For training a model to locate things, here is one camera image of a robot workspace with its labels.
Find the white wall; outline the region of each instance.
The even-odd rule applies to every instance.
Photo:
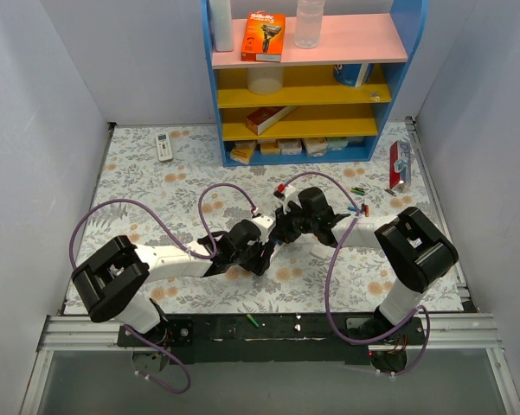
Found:
[[[389,12],[393,0],[326,0],[325,14]],[[416,115],[475,0],[431,0],[426,36],[394,119]],[[42,0],[106,120],[122,125],[213,122],[200,0]],[[233,0],[296,15],[296,0]]]
[[[19,411],[107,125],[38,0],[0,0],[0,414]]]
[[[468,286],[496,318],[520,393],[520,0],[478,1],[419,123]]]

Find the floral pattern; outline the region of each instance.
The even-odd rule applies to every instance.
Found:
[[[172,162],[157,160],[154,134],[170,135]],[[412,186],[393,197],[388,186],[388,149],[395,140],[408,140],[403,123],[389,123],[369,163],[320,163],[223,168],[214,126],[117,128],[113,134],[93,205],[125,197],[151,207],[184,243],[205,235],[198,217],[197,200],[210,184],[232,182],[243,187],[264,213],[277,207],[274,188],[289,177],[309,170],[323,171],[346,188],[365,188],[357,201],[370,212],[398,214],[415,205],[432,219],[433,206],[413,159]],[[346,212],[340,191],[321,177],[299,179],[297,186],[319,186],[336,212]],[[247,201],[231,188],[216,188],[203,203],[212,231],[228,230],[250,215]],[[172,242],[156,222],[139,207],[110,205],[97,212],[84,231],[78,263],[115,235],[126,234],[133,243],[169,245]],[[324,311],[324,281],[329,260],[315,259],[310,250],[316,240],[303,236],[283,246],[266,275],[257,277],[238,266],[209,278],[169,278],[145,284],[141,291],[154,298],[167,313],[262,313]],[[372,311],[392,288],[395,274],[382,251],[343,249],[331,281],[334,311]],[[441,278],[423,303],[430,310],[462,310],[454,271]],[[70,285],[64,314],[86,314],[76,289]]]

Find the white remote control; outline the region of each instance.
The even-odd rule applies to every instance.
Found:
[[[173,152],[171,151],[171,141],[167,134],[156,135],[157,158],[160,162],[168,162],[173,160]]]

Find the green marker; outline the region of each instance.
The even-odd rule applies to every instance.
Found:
[[[256,322],[256,321],[254,320],[254,318],[252,317],[251,314],[246,314],[246,317],[248,318],[248,320],[250,320],[250,322],[251,322],[254,326],[256,326],[256,328],[258,328],[258,327],[260,326],[260,325],[258,324],[258,322]]]

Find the cable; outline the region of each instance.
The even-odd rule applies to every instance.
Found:
[[[150,346],[151,348],[155,348],[159,353],[165,354],[167,357],[169,357],[171,360],[173,360],[177,365],[181,367],[184,374],[187,377],[187,385],[183,389],[175,389],[173,386],[169,386],[167,383],[165,383],[163,380],[158,379],[155,376],[150,376],[146,372],[142,372],[140,370],[137,371],[138,374],[143,376],[145,379],[150,379],[152,382],[157,383],[160,385],[163,389],[166,389],[167,391],[175,394],[185,393],[190,389],[190,386],[192,385],[192,378],[190,377],[189,369],[184,366],[184,364],[178,360],[173,354],[165,350],[164,348],[160,348],[157,344],[154,344],[152,342],[147,341],[143,336],[141,336],[133,327],[131,327],[129,324],[124,324],[123,327],[125,330],[127,330],[129,333],[131,333],[132,336],[134,336],[137,340],[145,344],[146,346]]]
[[[80,228],[87,222],[88,218],[94,212],[96,212],[97,210],[102,209],[103,207],[105,207],[107,205],[112,205],[113,203],[130,203],[132,205],[138,206],[139,208],[142,208],[152,218],[154,218],[154,220],[158,223],[158,225],[169,235],[169,237],[173,240],[173,242],[175,242],[175,244],[179,248],[181,248],[183,251],[188,252],[193,257],[200,258],[200,259],[212,259],[212,258],[214,258],[215,255],[217,254],[217,244],[215,243],[214,236],[212,235],[211,231],[209,230],[209,226],[208,226],[208,223],[206,222],[206,218],[204,218],[204,214],[203,214],[203,211],[202,211],[202,200],[203,200],[204,196],[210,190],[212,190],[214,188],[220,188],[220,187],[228,187],[228,188],[234,188],[234,189],[238,190],[239,192],[241,192],[244,195],[244,197],[246,197],[246,199],[248,200],[248,202],[252,206],[252,210],[257,208],[256,204],[254,203],[252,198],[248,195],[248,193],[246,193],[246,191],[243,188],[241,188],[241,187],[239,187],[239,186],[237,186],[235,184],[232,184],[232,183],[217,183],[217,184],[213,184],[213,185],[209,186],[208,188],[206,188],[202,192],[202,194],[200,195],[200,198],[198,199],[198,213],[200,214],[200,220],[202,221],[202,224],[204,225],[204,229],[206,230],[206,233],[208,234],[209,240],[211,241],[211,244],[213,246],[213,252],[211,253],[211,255],[203,255],[201,253],[192,251],[187,246],[185,246],[184,243],[181,242],[181,240],[170,231],[170,229],[159,218],[159,216],[157,216],[157,214],[155,214],[154,211],[151,210],[149,207],[147,207],[144,203],[141,203],[139,201],[134,201],[133,199],[113,199],[113,200],[110,200],[110,201],[105,201],[105,202],[100,203],[99,205],[93,207],[92,209],[90,209],[82,217],[81,220],[79,220],[79,223],[77,223],[77,226],[73,230],[73,233],[72,233],[71,238],[69,240],[69,261],[71,262],[71,266],[73,267],[73,269],[77,268],[77,264],[75,263],[75,257],[74,257],[74,245],[75,245],[75,239],[77,238],[77,234],[79,233]],[[164,348],[160,348],[158,345],[156,345],[156,344],[154,344],[152,342],[147,341],[143,336],[141,336],[130,325],[125,324],[124,327],[125,327],[125,329],[129,333],[131,333],[135,338],[140,340],[143,344],[145,344],[147,346],[150,346],[151,348],[155,348],[159,353],[165,354],[167,357],[172,359],[177,365],[179,365],[181,367],[181,369],[184,371],[184,374],[187,377],[187,386],[184,387],[183,389],[175,389],[174,387],[169,386],[167,383],[163,382],[162,380],[160,380],[160,379],[158,379],[158,378],[156,378],[154,376],[150,376],[149,374],[147,374],[145,372],[138,371],[138,374],[144,376],[144,378],[147,379],[147,380],[150,379],[151,381],[157,383],[158,385],[160,385],[161,387],[163,387],[164,389],[166,389],[167,391],[169,391],[171,393],[179,394],[179,393],[187,392],[189,390],[189,388],[190,388],[190,385],[191,385],[191,378],[190,378],[189,369],[186,366],[184,366],[184,364],[180,360],[178,360],[173,354],[171,354],[170,352],[168,352]]]
[[[331,328],[335,332],[335,334],[338,337],[340,337],[342,340],[344,340],[345,342],[348,342],[349,344],[352,344],[352,345],[363,346],[363,345],[373,344],[373,343],[379,342],[383,339],[386,339],[387,337],[389,337],[390,335],[394,334],[396,331],[401,329],[417,313],[418,310],[422,310],[427,319],[427,335],[425,337],[425,342],[423,344],[423,347],[421,348],[421,351],[420,351],[419,355],[417,356],[417,358],[414,360],[414,362],[409,367],[406,367],[404,370],[402,370],[401,372],[396,373],[396,374],[405,374],[405,373],[409,372],[411,369],[413,369],[419,363],[420,359],[425,354],[425,350],[427,348],[428,339],[429,339],[430,330],[431,330],[431,324],[429,322],[429,315],[428,315],[427,309],[423,305],[418,305],[415,309],[411,310],[408,313],[408,315],[405,316],[400,322],[398,322],[398,324],[396,324],[392,329],[390,329],[386,333],[383,333],[382,335],[378,335],[371,339],[365,339],[365,340],[351,339],[351,338],[343,335],[340,332],[340,330],[338,329],[337,325],[335,324],[335,322],[332,318],[331,305],[329,304],[329,302],[330,302],[329,301],[330,300],[329,292],[330,292],[330,288],[331,288],[331,278],[332,278],[333,269],[335,267],[335,263],[337,262],[338,254],[340,253],[340,250],[343,248],[344,241],[348,238],[348,235],[350,235],[350,233],[352,232],[352,229],[354,229],[354,226],[356,225],[356,223],[359,219],[360,212],[357,207],[357,204],[354,202],[351,195],[348,193],[348,191],[346,191],[346,189],[343,187],[343,185],[341,185],[339,182],[337,182],[335,179],[333,179],[329,175],[326,175],[325,173],[321,173],[318,171],[306,171],[304,173],[300,173],[299,175],[294,176],[292,179],[290,179],[288,182],[286,182],[285,185],[288,186],[290,183],[294,182],[296,179],[298,179],[302,176],[322,176],[322,177],[330,180],[335,185],[337,185],[338,188],[340,188],[342,190],[342,192],[348,198],[348,200],[350,201],[352,206],[354,208],[356,208],[356,216],[355,216],[354,220],[350,223],[350,226],[348,227],[348,229],[346,229],[346,232],[344,232],[343,237],[338,241],[337,247],[335,248],[335,251],[332,254],[331,261],[329,263],[329,269],[327,270],[327,279],[325,280],[325,290],[324,290],[324,303],[325,303],[325,314],[327,316],[327,321],[329,322],[329,325],[331,326]]]

